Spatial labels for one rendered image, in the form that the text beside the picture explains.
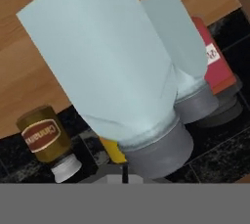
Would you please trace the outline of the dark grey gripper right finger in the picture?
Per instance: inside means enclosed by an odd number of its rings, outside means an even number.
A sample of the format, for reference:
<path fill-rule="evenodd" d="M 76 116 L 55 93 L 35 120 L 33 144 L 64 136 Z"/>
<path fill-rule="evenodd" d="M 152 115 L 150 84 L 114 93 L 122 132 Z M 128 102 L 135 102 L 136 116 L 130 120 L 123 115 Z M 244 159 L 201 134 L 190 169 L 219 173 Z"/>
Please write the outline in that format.
<path fill-rule="evenodd" d="M 165 178 L 160 179 L 146 179 L 134 173 L 128 164 L 125 165 L 125 183 L 126 184 L 168 184 L 169 180 Z"/>

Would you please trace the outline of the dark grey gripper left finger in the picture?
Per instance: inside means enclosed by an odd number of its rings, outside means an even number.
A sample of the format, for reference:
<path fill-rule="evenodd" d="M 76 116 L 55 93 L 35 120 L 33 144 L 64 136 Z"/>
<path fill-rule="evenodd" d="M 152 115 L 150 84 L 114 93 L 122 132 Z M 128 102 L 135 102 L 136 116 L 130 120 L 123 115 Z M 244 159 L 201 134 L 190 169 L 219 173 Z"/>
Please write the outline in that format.
<path fill-rule="evenodd" d="M 126 167 L 121 164 L 102 165 L 96 174 L 83 179 L 83 184 L 121 184 Z"/>

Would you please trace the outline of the yellow bottle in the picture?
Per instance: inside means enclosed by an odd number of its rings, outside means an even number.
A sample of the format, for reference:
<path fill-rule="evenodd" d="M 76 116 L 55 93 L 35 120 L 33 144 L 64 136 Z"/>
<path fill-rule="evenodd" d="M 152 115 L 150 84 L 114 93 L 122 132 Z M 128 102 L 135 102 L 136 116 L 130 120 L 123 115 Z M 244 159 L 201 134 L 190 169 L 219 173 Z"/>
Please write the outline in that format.
<path fill-rule="evenodd" d="M 125 163 L 126 158 L 118 149 L 118 145 L 115 141 L 110 141 L 104 138 L 100 139 L 107 154 L 114 163 Z"/>

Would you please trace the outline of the pale blue shaker grey cap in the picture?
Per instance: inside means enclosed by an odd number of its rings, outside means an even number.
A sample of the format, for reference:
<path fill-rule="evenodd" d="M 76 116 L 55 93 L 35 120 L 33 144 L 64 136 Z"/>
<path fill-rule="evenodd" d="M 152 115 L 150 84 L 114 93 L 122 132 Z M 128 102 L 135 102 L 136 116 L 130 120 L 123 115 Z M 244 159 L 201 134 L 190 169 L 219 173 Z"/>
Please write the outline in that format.
<path fill-rule="evenodd" d="M 17 17 L 78 113 L 137 174 L 186 163 L 174 69 L 140 0 L 33 0 Z"/>
<path fill-rule="evenodd" d="M 181 0 L 141 0 L 157 34 L 169 52 L 177 78 L 175 110 L 184 124 L 213 112 L 219 101 L 205 80 L 205 43 Z"/>

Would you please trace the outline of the red condiment bottle grey cap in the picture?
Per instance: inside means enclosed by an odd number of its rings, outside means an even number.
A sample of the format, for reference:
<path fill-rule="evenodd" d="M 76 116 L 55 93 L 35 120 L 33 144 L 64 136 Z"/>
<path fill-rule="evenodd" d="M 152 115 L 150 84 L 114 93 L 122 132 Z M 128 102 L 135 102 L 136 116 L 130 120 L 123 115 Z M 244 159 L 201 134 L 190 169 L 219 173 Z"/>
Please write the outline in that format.
<path fill-rule="evenodd" d="M 219 107 L 211 114 L 196 122 L 199 127 L 210 128 L 226 124 L 241 115 L 243 107 L 237 98 L 242 82 L 229 67 L 222 51 L 215 42 L 208 27 L 199 17 L 191 18 L 206 46 L 208 69 L 205 75 Z"/>

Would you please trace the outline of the brown cinnamon jar white cap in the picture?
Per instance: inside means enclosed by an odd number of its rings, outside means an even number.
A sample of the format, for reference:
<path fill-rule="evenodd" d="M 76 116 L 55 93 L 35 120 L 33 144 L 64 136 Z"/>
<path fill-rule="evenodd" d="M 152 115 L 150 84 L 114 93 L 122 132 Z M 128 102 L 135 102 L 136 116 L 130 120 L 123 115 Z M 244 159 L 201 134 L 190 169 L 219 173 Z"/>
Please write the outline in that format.
<path fill-rule="evenodd" d="M 17 127 L 30 151 L 50 167 L 57 183 L 67 181 L 82 168 L 82 162 L 74 154 L 71 140 L 51 106 L 25 113 L 17 120 Z"/>

